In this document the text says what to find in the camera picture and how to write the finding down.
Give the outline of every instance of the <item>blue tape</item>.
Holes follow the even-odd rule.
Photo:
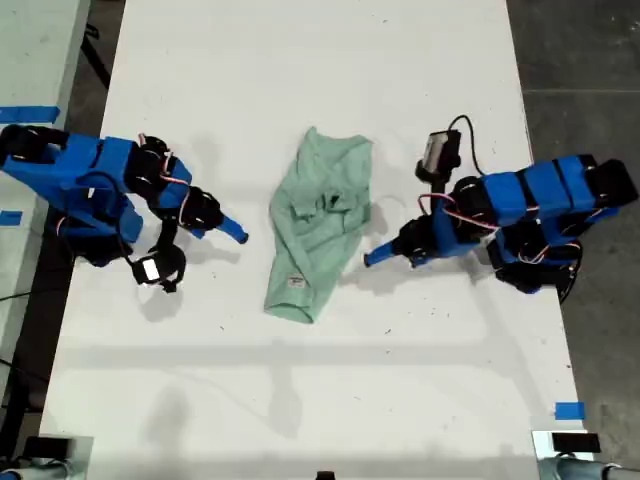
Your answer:
[[[22,212],[3,210],[0,212],[0,227],[17,227],[22,221]]]
[[[584,420],[584,403],[556,402],[556,420]]]
[[[0,123],[53,123],[58,115],[58,107],[0,107]]]

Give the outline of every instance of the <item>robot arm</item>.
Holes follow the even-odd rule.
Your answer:
[[[459,137],[453,142],[455,148],[444,162],[425,155],[430,161],[419,162],[416,175],[443,187],[450,169],[459,164]],[[441,143],[445,147],[440,151],[446,151],[447,139]],[[365,255],[367,267],[397,255],[417,267],[434,258],[463,255],[494,234],[488,251],[500,280],[526,293],[556,285],[562,298],[582,256],[577,237],[636,200],[638,193],[622,162],[597,165],[593,157],[583,155],[518,172],[463,178],[449,195],[424,196],[432,198],[431,214],[411,220],[395,239]]]
[[[175,291],[186,266],[184,253],[173,244],[178,226],[197,238],[217,228],[239,243],[248,239],[211,194],[191,185],[184,164],[155,137],[141,135],[138,145],[9,125],[0,133],[0,169],[49,202],[55,232],[74,255],[95,266],[124,257],[138,283],[157,283],[166,291]],[[142,217],[128,193],[144,198],[162,220],[158,243],[135,262],[129,244],[138,239]]]

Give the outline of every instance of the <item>concrete floor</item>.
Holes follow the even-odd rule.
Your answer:
[[[599,160],[624,160],[640,186],[640,2],[637,0],[507,0],[534,157],[592,153]],[[94,0],[90,22],[102,34],[94,42],[113,63],[122,0]],[[106,91],[80,59],[67,128],[98,135]],[[640,203],[627,207],[583,240],[585,260],[576,287],[563,305],[578,394],[587,426],[600,433],[603,458],[640,468],[640,322],[635,295],[640,282]],[[42,255],[42,269],[59,259]],[[48,352],[24,363],[42,374],[51,368],[64,296],[49,300],[50,335],[35,308],[21,343]]]

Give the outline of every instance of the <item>light green cloth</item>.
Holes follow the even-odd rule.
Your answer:
[[[313,323],[370,217],[371,142],[311,128],[271,200],[276,258],[265,311]]]

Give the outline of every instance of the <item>white table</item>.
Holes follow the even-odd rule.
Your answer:
[[[251,238],[181,236],[172,296],[78,265],[41,432],[94,437],[92,480],[537,478],[530,431],[581,427],[553,418],[576,400],[555,291],[474,255],[360,265],[418,215],[415,162],[459,113],[487,170],[530,162],[503,0],[129,0],[102,133],[168,141]],[[375,214],[309,326],[262,304],[267,206],[311,125],[373,140]]]
[[[89,0],[0,1],[0,106],[58,106],[64,127]],[[0,297],[31,288],[47,204],[26,185],[0,174],[0,210],[22,212],[19,226],[0,227]],[[0,302],[0,358],[11,360],[29,297]],[[0,365],[0,398],[9,368]]]

